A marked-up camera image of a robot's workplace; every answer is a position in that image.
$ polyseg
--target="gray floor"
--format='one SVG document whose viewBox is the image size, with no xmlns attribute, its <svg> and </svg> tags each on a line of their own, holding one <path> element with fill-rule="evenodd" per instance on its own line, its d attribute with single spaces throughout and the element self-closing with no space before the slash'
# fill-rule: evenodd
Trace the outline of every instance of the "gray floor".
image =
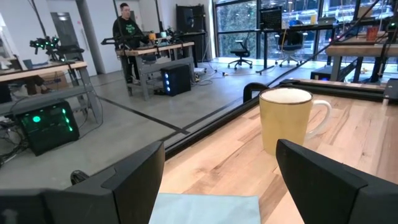
<svg viewBox="0 0 398 224">
<path fill-rule="evenodd" d="M 309 78 L 314 68 L 324 64 L 308 63 L 285 78 Z M 151 95 L 149 101 L 142 99 L 139 90 L 133 97 L 127 95 L 121 72 L 93 77 L 103 107 L 103 125 L 77 142 L 39 157 L 29 150 L 18 155 L 0 168 L 0 189 L 64 189 L 70 186 L 69 176 L 74 170 L 94 174 L 158 139 L 168 146 L 240 105 L 246 84 L 269 83 L 294 67 L 275 67 L 260 76 L 255 74 L 260 65 L 253 69 L 242 66 L 237 71 L 226 66 L 222 60 L 200 64 L 208 68 L 203 78 L 209 81 L 175 97 Z M 83 124 L 85 117 L 81 113 L 75 117 L 79 125 Z M 90 115 L 80 129 L 81 135 L 95 127 Z"/>
</svg>

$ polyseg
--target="black cable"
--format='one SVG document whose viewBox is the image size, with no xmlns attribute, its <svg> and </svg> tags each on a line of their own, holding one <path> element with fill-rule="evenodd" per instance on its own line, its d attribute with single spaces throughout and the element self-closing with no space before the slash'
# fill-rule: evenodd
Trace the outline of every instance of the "black cable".
<svg viewBox="0 0 398 224">
<path fill-rule="evenodd" d="M 269 82 L 267 84 L 267 86 L 271 86 L 274 82 L 276 82 L 277 80 L 279 80 L 282 77 L 285 77 L 286 75 L 290 74 L 291 72 L 293 72 L 294 70 L 300 68 L 302 65 L 304 65 L 305 63 L 309 62 L 310 60 L 314 59 L 318 54 L 320 54 L 321 52 L 323 52 L 325 49 L 327 49 L 328 47 L 330 47 L 332 44 L 334 44 L 335 42 L 339 41 L 340 39 L 342 39 L 345 35 L 347 35 L 351 30 L 353 30 L 354 27 L 356 27 L 361 20 L 365 17 L 365 15 L 379 2 L 380 0 L 376 0 L 373 4 L 371 4 L 371 6 L 366 10 L 366 12 L 354 23 L 353 26 L 351 26 L 344 34 L 340 35 L 339 37 L 337 37 L 336 39 L 333 39 L 328 45 L 324 46 L 324 48 L 322 48 L 321 50 L 319 50 L 317 53 L 313 54 L 312 57 L 306 59 L 303 63 L 299 64 L 298 66 L 282 73 L 281 75 L 279 75 L 277 78 L 275 78 L 273 81 Z"/>
</svg>

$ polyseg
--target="cup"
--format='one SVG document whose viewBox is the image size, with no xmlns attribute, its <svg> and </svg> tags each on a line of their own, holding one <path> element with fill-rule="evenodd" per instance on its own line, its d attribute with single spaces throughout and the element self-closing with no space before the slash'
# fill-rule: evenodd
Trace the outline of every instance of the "cup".
<svg viewBox="0 0 398 224">
<path fill-rule="evenodd" d="M 313 100 L 312 94 L 305 90 L 269 89 L 261 92 L 259 98 L 262 145 L 271 155 L 275 155 L 278 139 L 302 145 L 306 138 L 313 137 L 323 129 L 330 118 L 330 104 L 325 100 Z M 318 105 L 326 107 L 326 116 L 314 130 L 306 133 L 311 109 Z"/>
</svg>

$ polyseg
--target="metal frame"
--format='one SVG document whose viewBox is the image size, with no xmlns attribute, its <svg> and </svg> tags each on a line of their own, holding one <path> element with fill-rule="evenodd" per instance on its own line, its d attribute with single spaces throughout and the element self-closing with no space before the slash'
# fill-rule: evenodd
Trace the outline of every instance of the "metal frame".
<svg viewBox="0 0 398 224">
<path fill-rule="evenodd" d="M 171 144 L 170 146 L 166 147 L 165 153 L 166 158 L 170 159 L 174 155 L 178 154 L 179 152 L 183 151 L 187 147 L 195 144 L 196 142 L 206 138 L 211 133 L 220 129 L 224 125 L 228 124 L 230 121 L 234 120 L 238 116 L 244 114 L 245 112 L 249 111 L 250 109 L 254 108 L 259 104 L 259 97 L 256 96 L 255 98 L 251 98 L 251 93 L 253 91 L 259 91 L 268 88 L 267 86 L 261 83 L 250 83 L 245 87 L 245 95 L 244 100 L 245 102 L 238 106 L 237 108 L 229 111 L 224 116 L 219 119 L 216 119 L 204 127 L 198 129 L 195 132 L 187 135 L 183 139 Z M 378 89 L 370 89 L 370 88 L 361 88 L 361 87 L 353 87 L 353 86 L 340 86 L 340 85 L 332 85 L 328 83 L 307 83 L 301 82 L 299 80 L 284 80 L 280 82 L 277 86 L 278 87 L 294 87 L 299 88 L 302 90 L 310 91 L 314 94 L 319 95 L 330 95 L 330 96 L 337 96 L 342 98 L 352 98 L 357 100 L 369 100 L 369 101 L 383 101 L 383 93 L 384 90 Z"/>
</svg>

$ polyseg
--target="table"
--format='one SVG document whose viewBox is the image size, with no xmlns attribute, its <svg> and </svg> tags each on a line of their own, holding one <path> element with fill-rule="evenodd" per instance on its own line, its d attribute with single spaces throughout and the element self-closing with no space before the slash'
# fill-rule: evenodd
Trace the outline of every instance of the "table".
<svg viewBox="0 0 398 224">
<path fill-rule="evenodd" d="M 193 54 L 192 54 L 192 47 L 195 44 L 193 42 L 187 42 L 187 43 L 182 43 L 182 44 L 172 44 L 172 45 L 166 45 L 163 47 L 159 48 L 153 48 L 153 47 L 148 47 L 146 49 L 136 49 L 136 50 L 117 50 L 116 54 L 118 56 L 134 56 L 136 57 L 137 60 L 137 68 L 139 71 L 139 76 L 140 76 L 140 86 L 142 89 L 142 92 L 144 94 L 144 100 L 148 101 L 149 100 L 149 92 L 148 92 L 148 87 L 147 87 L 147 75 L 149 73 L 154 73 L 160 71 L 162 68 L 170 67 L 173 65 L 181 65 L 181 64 L 188 64 L 191 68 L 191 77 L 192 80 L 194 80 L 194 64 L 193 64 Z M 165 62 L 165 63 L 155 63 L 151 66 L 144 66 L 144 62 L 142 61 L 142 56 L 145 54 L 155 54 L 158 51 L 164 51 L 164 50 L 172 50 L 174 52 L 174 55 L 177 55 L 177 49 L 185 49 L 185 58 L 181 59 L 175 59 L 172 60 L 171 62 Z M 127 83 L 127 90 L 129 92 L 129 96 L 132 96 L 132 87 L 135 84 L 132 83 Z"/>
<path fill-rule="evenodd" d="M 353 37 L 345 40 L 346 43 L 350 42 L 364 42 L 366 43 L 366 34 L 359 34 L 358 38 Z M 375 66 L 373 68 L 371 82 L 376 82 L 379 80 L 379 71 L 381 66 L 381 51 L 383 44 L 375 45 L 332 45 L 326 49 L 326 54 L 333 57 L 333 67 L 331 72 L 331 81 L 336 81 L 338 78 L 338 71 L 340 71 L 342 56 L 354 56 L 358 57 L 356 64 L 356 70 L 354 74 L 354 82 L 358 82 L 359 74 L 361 73 L 361 66 L 363 57 L 376 57 Z M 386 57 L 396 57 L 398 56 L 398 44 L 392 44 L 388 52 L 386 52 Z"/>
<path fill-rule="evenodd" d="M 319 80 L 286 80 L 279 86 L 310 90 L 333 107 L 324 132 L 305 147 L 398 183 L 398 106 L 382 105 L 384 87 Z M 314 108 L 308 128 L 325 113 Z M 258 98 L 167 147 L 166 156 L 162 193 L 258 195 L 262 223 L 303 223 L 276 158 L 262 149 Z"/>
<path fill-rule="evenodd" d="M 311 31 L 311 30 L 331 30 L 331 39 L 335 38 L 336 34 L 336 29 L 339 28 L 339 24 L 330 24 L 330 25 L 318 25 L 314 24 L 311 26 L 293 26 L 289 27 L 286 32 L 297 32 L 297 31 Z M 285 32 L 285 29 L 266 29 L 266 30 L 259 30 L 260 32 L 264 33 L 264 68 L 262 70 L 256 71 L 256 73 L 261 73 L 269 68 L 272 68 L 274 65 L 268 67 L 267 65 L 267 59 L 268 59 L 268 33 L 283 33 Z M 318 42 L 315 42 L 314 45 L 315 49 L 318 49 Z M 331 57 L 328 57 L 327 60 L 327 65 L 330 65 L 331 63 Z"/>
<path fill-rule="evenodd" d="M 80 73 L 80 76 L 81 76 L 81 80 L 83 82 L 82 86 L 78 86 L 77 81 L 74 80 L 74 82 L 72 82 L 73 88 L 54 91 L 54 92 L 44 94 L 44 95 L 30 96 L 26 99 L 19 101 L 18 103 L 9 102 L 9 103 L 0 104 L 0 115 L 4 116 L 9 113 L 12 113 L 12 111 L 19 111 L 24 108 L 35 107 L 37 105 L 48 103 L 48 102 L 51 102 L 54 100 L 67 99 L 67 98 L 71 98 L 74 96 L 78 96 L 78 101 L 79 101 L 80 107 L 74 108 L 74 110 L 82 110 L 82 109 L 86 109 L 86 108 L 91 108 L 96 122 L 100 123 L 101 122 L 101 111 L 97 104 L 96 96 L 94 94 L 94 88 L 93 88 L 93 85 L 91 84 L 90 77 L 88 75 L 86 67 L 87 67 L 86 62 L 75 62 L 75 63 L 70 63 L 69 65 L 65 64 L 65 63 L 58 63 L 55 65 L 54 64 L 46 65 L 46 66 L 32 69 L 32 70 L 12 71 L 12 72 L 7 73 L 6 75 L 5 74 L 0 75 L 0 82 L 8 82 L 8 81 L 17 80 L 20 78 L 27 78 L 27 77 L 32 77 L 32 76 L 41 75 L 41 74 L 61 72 L 61 71 L 65 71 L 65 70 L 69 70 L 70 73 L 74 73 L 74 70 L 78 70 Z M 88 102 L 85 101 L 85 99 L 82 97 L 82 95 L 87 96 Z"/>
</svg>

